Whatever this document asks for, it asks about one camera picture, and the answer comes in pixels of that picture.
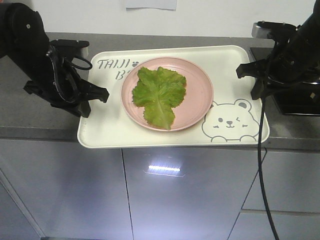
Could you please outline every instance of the green lettuce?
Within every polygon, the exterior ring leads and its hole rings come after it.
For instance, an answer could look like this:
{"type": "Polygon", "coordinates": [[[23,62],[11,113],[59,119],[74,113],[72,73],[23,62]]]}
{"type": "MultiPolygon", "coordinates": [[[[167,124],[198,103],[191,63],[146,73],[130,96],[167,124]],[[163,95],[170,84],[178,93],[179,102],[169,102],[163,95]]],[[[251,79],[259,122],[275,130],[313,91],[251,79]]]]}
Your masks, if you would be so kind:
{"type": "Polygon", "coordinates": [[[175,120],[172,108],[185,98],[186,78],[161,66],[157,70],[142,67],[137,75],[139,80],[132,90],[134,104],[144,107],[143,117],[148,124],[170,130],[175,120]]]}

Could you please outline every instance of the bear face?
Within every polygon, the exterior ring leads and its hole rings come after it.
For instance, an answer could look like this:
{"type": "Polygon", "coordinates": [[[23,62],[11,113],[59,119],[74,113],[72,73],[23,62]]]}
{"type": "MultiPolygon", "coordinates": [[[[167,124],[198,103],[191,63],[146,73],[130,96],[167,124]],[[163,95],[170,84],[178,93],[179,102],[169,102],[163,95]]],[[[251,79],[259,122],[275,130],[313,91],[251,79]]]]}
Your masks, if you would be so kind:
{"type": "Polygon", "coordinates": [[[202,123],[203,133],[211,138],[222,138],[226,142],[239,141],[244,138],[256,140],[259,123],[251,114],[252,105],[245,99],[237,99],[234,103],[212,103],[202,123]]]}

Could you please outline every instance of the black robotic arm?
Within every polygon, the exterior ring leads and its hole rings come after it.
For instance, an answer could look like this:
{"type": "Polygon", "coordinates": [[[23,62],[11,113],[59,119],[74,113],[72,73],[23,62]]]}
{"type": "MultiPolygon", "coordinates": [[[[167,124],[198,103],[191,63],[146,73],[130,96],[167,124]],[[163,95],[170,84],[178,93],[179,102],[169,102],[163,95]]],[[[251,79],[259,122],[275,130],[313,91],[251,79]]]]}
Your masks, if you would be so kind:
{"type": "Polygon", "coordinates": [[[241,64],[236,70],[238,78],[256,78],[252,99],[276,95],[287,106],[306,102],[306,112],[320,115],[320,0],[303,25],[259,21],[253,25],[252,36],[274,40],[267,58],[241,64]]]}
{"type": "Polygon", "coordinates": [[[87,41],[49,41],[38,12],[22,3],[0,4],[0,58],[8,56],[31,79],[24,89],[48,101],[53,107],[87,118],[89,100],[106,102],[109,93],[83,80],[76,68],[89,70],[92,65],[82,57],[87,41]],[[88,67],[73,64],[81,59],[88,67]]]}

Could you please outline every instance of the countertop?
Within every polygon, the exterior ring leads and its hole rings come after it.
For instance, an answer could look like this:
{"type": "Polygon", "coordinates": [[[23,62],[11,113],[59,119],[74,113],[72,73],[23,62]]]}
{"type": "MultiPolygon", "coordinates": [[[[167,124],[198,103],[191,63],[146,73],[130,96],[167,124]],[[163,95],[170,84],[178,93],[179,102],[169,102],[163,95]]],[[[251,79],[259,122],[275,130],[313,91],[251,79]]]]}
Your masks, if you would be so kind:
{"type": "MultiPolygon", "coordinates": [[[[267,39],[236,37],[144,36],[82,33],[47,33],[50,40],[71,39],[90,42],[89,56],[104,51],[163,49],[237,45],[253,57],[250,48],[273,47],[267,39]]],[[[77,142],[79,118],[51,107],[23,87],[28,77],[7,57],[0,59],[0,139],[31,139],[77,142]]],[[[83,79],[88,71],[78,70],[83,79]]],[[[263,144],[271,149],[320,151],[320,118],[282,115],[272,97],[266,101],[270,136],[263,144]]]]}

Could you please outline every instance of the gray cabinet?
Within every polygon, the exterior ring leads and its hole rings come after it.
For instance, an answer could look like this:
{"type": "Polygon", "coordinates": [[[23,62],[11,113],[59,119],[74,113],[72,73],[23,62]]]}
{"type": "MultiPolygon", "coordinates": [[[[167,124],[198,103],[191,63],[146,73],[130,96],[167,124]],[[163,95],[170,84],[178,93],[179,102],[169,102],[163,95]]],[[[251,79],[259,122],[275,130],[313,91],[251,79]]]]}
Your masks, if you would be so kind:
{"type": "MultiPolygon", "coordinates": [[[[279,238],[319,239],[320,154],[269,151],[262,170],[266,195],[279,238]]],[[[242,209],[229,240],[274,239],[265,214],[258,177],[242,209]]]]}
{"type": "MultiPolygon", "coordinates": [[[[320,153],[269,151],[262,170],[271,210],[320,213],[320,153]]],[[[258,178],[243,208],[265,209],[258,178]]]]}
{"type": "Polygon", "coordinates": [[[40,237],[0,184],[0,239],[39,240],[40,237]]]}
{"type": "Polygon", "coordinates": [[[0,168],[45,236],[132,239],[120,149],[2,139],[0,168]]]}
{"type": "MultiPolygon", "coordinates": [[[[320,217],[310,215],[272,216],[281,240],[317,240],[320,217]]],[[[241,213],[229,240],[274,240],[266,214],[241,213]]]]}
{"type": "Polygon", "coordinates": [[[135,240],[226,240],[257,172],[255,150],[135,148],[123,158],[135,240]]]}

